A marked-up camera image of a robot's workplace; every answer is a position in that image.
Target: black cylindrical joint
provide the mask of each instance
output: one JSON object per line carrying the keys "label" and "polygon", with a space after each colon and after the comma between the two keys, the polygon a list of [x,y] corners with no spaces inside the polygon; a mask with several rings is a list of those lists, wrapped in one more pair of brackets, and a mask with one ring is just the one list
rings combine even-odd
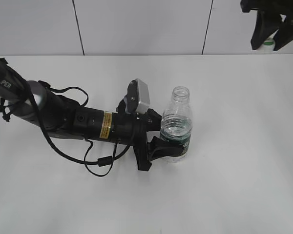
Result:
{"label": "black cylindrical joint", "polygon": [[99,141],[130,142],[135,120],[131,115],[120,116],[87,107],[76,111],[72,132]]}
{"label": "black cylindrical joint", "polygon": [[[33,92],[46,130],[53,130],[62,126],[66,113],[66,105],[62,99],[36,81],[30,80],[28,83]],[[38,118],[29,100],[16,109],[13,115],[39,126]]]}
{"label": "black cylindrical joint", "polygon": [[0,60],[0,97],[8,101],[18,101],[23,95],[24,87],[17,80],[17,74]]}

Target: bottle neck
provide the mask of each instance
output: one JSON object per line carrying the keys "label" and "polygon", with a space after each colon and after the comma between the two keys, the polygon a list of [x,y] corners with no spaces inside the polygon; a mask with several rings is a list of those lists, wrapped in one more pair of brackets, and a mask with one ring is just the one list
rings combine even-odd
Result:
{"label": "bottle neck", "polygon": [[188,104],[190,101],[190,91],[188,88],[183,86],[175,87],[172,91],[171,101]]}

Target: white wall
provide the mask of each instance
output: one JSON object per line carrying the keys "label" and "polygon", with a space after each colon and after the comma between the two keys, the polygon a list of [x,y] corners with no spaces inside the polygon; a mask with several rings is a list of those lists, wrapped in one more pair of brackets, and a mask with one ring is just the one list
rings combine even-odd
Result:
{"label": "white wall", "polygon": [[[74,1],[86,55],[202,53],[212,0]],[[255,23],[240,0],[214,0],[204,54],[256,53]],[[81,54],[72,0],[0,0],[0,55]]]}
{"label": "white wall", "polygon": [[201,54],[211,0],[75,0],[87,55]]}
{"label": "white wall", "polygon": [[0,0],[0,55],[81,55],[72,1]]}

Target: water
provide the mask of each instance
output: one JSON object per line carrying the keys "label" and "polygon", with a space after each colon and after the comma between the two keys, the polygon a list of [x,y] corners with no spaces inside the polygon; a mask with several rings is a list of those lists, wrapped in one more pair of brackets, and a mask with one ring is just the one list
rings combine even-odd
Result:
{"label": "water", "polygon": [[163,158],[168,162],[178,162],[183,159],[188,151],[190,138],[192,132],[192,121],[185,116],[167,115],[161,122],[161,139],[183,145],[185,150],[181,156],[178,157],[165,157]]}

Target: green bottle label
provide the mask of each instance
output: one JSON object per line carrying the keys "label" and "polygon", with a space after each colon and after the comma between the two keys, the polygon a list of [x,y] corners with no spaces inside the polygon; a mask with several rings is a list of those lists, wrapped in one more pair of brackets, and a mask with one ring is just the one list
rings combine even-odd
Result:
{"label": "green bottle label", "polygon": [[182,145],[185,148],[183,150],[183,152],[180,154],[180,156],[184,155],[188,151],[189,144],[190,144],[190,138],[191,138],[191,135],[189,135],[187,138],[176,140],[176,139],[168,138],[168,137],[164,136],[162,133],[160,133],[161,140],[164,140],[166,142],[176,144],[176,145]]}

